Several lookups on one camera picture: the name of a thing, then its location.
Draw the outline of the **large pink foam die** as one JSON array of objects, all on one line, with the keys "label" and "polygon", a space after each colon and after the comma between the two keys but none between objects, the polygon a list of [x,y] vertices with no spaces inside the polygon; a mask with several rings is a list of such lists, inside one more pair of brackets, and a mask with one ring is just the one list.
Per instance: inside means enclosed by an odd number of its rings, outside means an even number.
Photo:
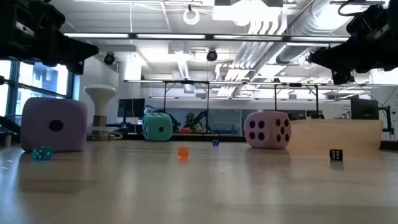
[{"label": "large pink foam die", "polygon": [[245,120],[244,137],[253,148],[284,149],[292,137],[290,119],[280,111],[251,113]]}]

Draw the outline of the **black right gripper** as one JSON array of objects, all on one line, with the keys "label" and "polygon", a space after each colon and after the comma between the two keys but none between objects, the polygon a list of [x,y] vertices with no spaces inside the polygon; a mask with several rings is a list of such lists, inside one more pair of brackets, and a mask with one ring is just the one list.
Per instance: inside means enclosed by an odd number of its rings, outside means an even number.
[{"label": "black right gripper", "polygon": [[334,84],[352,82],[351,72],[366,73],[374,68],[392,70],[398,67],[392,54],[398,53],[398,0],[369,6],[363,12],[338,14],[351,16],[346,26],[350,38],[335,47],[321,47],[310,52],[308,59],[331,68]]}]

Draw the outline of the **long ceiling light bar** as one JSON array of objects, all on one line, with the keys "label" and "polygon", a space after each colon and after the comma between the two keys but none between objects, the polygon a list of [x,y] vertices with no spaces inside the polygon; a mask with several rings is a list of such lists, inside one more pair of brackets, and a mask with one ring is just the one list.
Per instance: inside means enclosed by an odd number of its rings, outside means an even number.
[{"label": "long ceiling light bar", "polygon": [[172,34],[172,33],[65,33],[75,39],[118,39],[118,40],[204,40],[242,42],[293,42],[293,43],[343,43],[344,36],[299,36],[299,35],[249,35],[249,34]]}]

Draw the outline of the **orange translucent plastic bin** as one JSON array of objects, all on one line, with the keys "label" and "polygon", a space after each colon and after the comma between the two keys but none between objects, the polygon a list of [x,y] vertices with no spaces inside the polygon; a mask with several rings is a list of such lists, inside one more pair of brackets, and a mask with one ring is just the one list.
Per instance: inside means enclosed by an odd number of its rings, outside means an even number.
[{"label": "orange translucent plastic bin", "polygon": [[292,121],[289,149],[355,150],[379,148],[381,120],[308,119]]}]

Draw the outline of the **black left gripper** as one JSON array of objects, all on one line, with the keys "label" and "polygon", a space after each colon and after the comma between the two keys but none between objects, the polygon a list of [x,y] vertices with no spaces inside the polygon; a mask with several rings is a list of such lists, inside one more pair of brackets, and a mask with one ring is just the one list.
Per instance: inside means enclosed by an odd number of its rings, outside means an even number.
[{"label": "black left gripper", "polygon": [[0,58],[58,64],[77,75],[99,48],[64,35],[65,16],[51,0],[0,0]]}]

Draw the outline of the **black monitor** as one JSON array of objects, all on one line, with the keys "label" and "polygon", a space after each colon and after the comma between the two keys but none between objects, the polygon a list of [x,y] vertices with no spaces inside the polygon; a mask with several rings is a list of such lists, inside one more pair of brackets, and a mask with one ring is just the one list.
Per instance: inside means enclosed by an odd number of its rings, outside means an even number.
[{"label": "black monitor", "polygon": [[145,99],[120,99],[118,104],[118,117],[140,118],[144,116]]},{"label": "black monitor", "polygon": [[359,98],[351,99],[351,119],[378,120],[378,102]]}]

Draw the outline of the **large purple foam die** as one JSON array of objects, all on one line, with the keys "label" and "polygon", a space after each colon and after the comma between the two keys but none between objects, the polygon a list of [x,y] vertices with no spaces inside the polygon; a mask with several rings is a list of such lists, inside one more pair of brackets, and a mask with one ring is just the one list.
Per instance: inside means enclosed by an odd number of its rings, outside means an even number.
[{"label": "large purple foam die", "polygon": [[21,116],[21,147],[51,147],[53,152],[82,151],[86,144],[87,106],[70,99],[29,98]]}]

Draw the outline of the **black aluminium table frame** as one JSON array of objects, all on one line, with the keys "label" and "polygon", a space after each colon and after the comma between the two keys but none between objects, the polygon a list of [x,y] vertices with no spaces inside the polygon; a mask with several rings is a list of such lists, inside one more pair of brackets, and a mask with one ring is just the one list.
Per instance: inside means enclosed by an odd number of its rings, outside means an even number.
[{"label": "black aluminium table frame", "polygon": [[[7,117],[0,116],[0,128],[5,128],[7,131],[20,131],[19,125],[11,121]],[[11,138],[12,143],[20,143],[20,136],[16,134]],[[145,140],[141,134],[127,134],[122,135],[120,140]],[[219,140],[220,142],[246,142],[243,136],[228,136],[228,135],[214,135],[214,134],[174,134],[170,138],[171,141],[199,141],[210,142],[212,140]],[[0,131],[0,143],[5,142],[5,132]],[[379,149],[398,151],[398,140],[382,140]]]}]

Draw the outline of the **white mushroom-shaped lamp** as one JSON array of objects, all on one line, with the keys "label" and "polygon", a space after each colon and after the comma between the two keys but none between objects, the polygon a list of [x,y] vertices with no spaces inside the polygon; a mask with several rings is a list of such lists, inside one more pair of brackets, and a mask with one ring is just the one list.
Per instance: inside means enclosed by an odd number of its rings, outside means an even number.
[{"label": "white mushroom-shaped lamp", "polygon": [[84,87],[85,93],[91,98],[94,106],[92,124],[87,134],[88,141],[112,141],[115,135],[106,129],[106,106],[116,95],[116,89],[109,85],[92,84]]}]

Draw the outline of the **small teal translucent die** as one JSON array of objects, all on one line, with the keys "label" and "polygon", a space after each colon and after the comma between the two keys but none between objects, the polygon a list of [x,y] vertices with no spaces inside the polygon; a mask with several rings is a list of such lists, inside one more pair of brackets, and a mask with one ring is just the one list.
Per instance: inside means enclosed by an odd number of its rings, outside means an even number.
[{"label": "small teal translucent die", "polygon": [[52,158],[53,149],[51,147],[34,147],[30,158],[35,161],[47,161]]}]

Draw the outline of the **black metal workstation frame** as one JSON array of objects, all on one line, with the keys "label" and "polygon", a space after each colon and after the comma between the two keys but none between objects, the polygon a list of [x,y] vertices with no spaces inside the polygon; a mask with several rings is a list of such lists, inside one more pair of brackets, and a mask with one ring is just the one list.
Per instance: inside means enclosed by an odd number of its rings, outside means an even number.
[{"label": "black metal workstation frame", "polygon": [[210,102],[210,82],[209,81],[200,81],[200,80],[164,80],[162,81],[164,83],[164,97],[163,97],[163,110],[166,111],[166,102],[167,102],[167,92],[171,90],[177,83],[182,84],[182,85],[194,85],[198,84],[201,86],[201,84],[204,84],[207,86],[207,89],[205,89],[206,92],[206,110],[209,112],[209,102]]},{"label": "black metal workstation frame", "polygon": [[280,83],[280,84],[274,84],[273,90],[274,90],[274,110],[277,111],[277,87],[282,86],[284,87],[293,87],[293,88],[301,88],[305,87],[308,89],[313,95],[315,95],[315,103],[316,103],[316,115],[314,116],[315,119],[320,119],[321,114],[319,110],[319,94],[318,94],[318,85],[316,84],[305,84],[305,83]]}]

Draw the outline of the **large green foam die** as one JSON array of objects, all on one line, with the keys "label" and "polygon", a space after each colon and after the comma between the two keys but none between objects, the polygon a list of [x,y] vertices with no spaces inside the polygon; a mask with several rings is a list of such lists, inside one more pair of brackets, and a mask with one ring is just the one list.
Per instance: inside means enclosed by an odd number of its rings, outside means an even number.
[{"label": "large green foam die", "polygon": [[168,141],[173,134],[170,116],[166,113],[149,113],[142,119],[142,131],[148,141]]}]

